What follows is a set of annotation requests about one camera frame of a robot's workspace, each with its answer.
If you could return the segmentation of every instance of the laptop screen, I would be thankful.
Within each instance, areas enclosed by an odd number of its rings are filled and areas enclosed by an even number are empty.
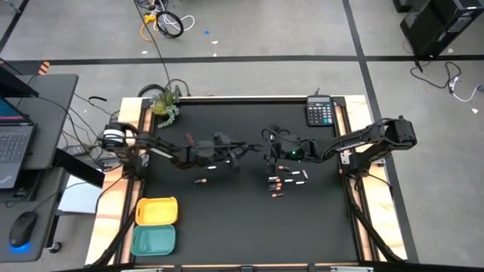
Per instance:
[[[22,121],[25,118],[9,103],[0,99],[0,122]]]

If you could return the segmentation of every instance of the wooden table frame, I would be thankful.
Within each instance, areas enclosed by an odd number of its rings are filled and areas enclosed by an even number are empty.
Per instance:
[[[276,96],[273,98],[301,98],[302,96]],[[224,98],[248,98],[248,97],[210,97],[209,99],[224,99]],[[193,99],[207,99],[207,97],[182,97],[184,100]],[[349,129],[352,131],[364,128],[366,125],[372,123],[370,112],[368,110],[368,105],[363,95],[349,95],[344,96],[345,107],[337,106],[335,107],[337,121],[339,126],[340,134],[346,134]],[[127,122],[136,127],[140,122],[141,114],[141,98],[124,98],[121,104],[121,109],[119,112],[119,122]],[[149,131],[151,124],[151,112],[150,109],[147,110],[143,130]],[[358,147],[357,151],[361,152],[368,148],[368,146]],[[384,181],[386,178],[385,167],[378,165],[372,165],[370,173],[375,177],[381,178]],[[121,169],[117,169],[106,173],[104,179],[103,189],[109,187],[114,181],[121,177]],[[361,192],[353,190],[353,196],[356,199],[358,205],[363,209],[364,212],[368,212],[371,223],[374,229],[381,235],[386,244],[396,253],[400,258],[406,259],[407,252],[405,250],[404,240],[402,238],[402,233],[399,226],[399,219],[397,218],[397,213],[395,205],[393,202],[392,194],[390,193],[387,184],[382,181],[367,177],[363,178],[363,191]],[[140,182],[136,181],[132,186],[132,198],[129,210],[131,210],[138,198],[138,193],[140,189]],[[108,190],[99,201],[99,209],[96,214],[95,225],[92,231],[91,242],[88,249],[87,258],[85,260],[86,264],[91,264],[97,260],[102,252],[108,247],[117,231],[119,230],[123,205],[125,202],[126,191],[128,190],[128,181],[121,180],[110,190]],[[366,261],[376,261],[380,259],[384,261],[384,257],[381,252],[375,249],[373,243],[368,239],[366,230],[363,228],[360,222],[358,222],[358,235],[363,249],[362,260]],[[123,253],[120,256],[120,263],[129,262],[130,253],[130,241],[132,238],[132,227],[127,233],[124,243],[123,243]],[[414,250],[413,240],[405,241],[411,244],[411,250]],[[260,267],[274,267],[274,266],[307,266],[308,264],[254,264],[254,266]],[[329,264],[316,264],[317,266],[325,266]],[[186,264],[182,267],[238,267],[238,264],[214,264],[214,265],[191,265]],[[164,265],[158,267],[174,267],[173,265]]]

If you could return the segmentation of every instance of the teal tray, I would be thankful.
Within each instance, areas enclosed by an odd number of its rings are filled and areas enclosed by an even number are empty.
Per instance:
[[[137,226],[131,240],[131,253],[135,256],[168,255],[175,248],[175,228],[164,226]]]

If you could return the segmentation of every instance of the computer mouse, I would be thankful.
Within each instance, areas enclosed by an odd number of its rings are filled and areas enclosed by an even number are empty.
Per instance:
[[[37,214],[35,212],[24,212],[21,214],[10,229],[10,244],[13,247],[19,247],[29,242],[36,221]]]

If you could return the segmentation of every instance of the blue mouse light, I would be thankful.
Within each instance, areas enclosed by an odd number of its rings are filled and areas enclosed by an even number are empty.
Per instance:
[[[30,251],[30,243],[24,243],[22,246],[19,247],[14,247],[13,245],[10,245],[10,251],[13,253],[24,253],[24,252],[29,252]]]

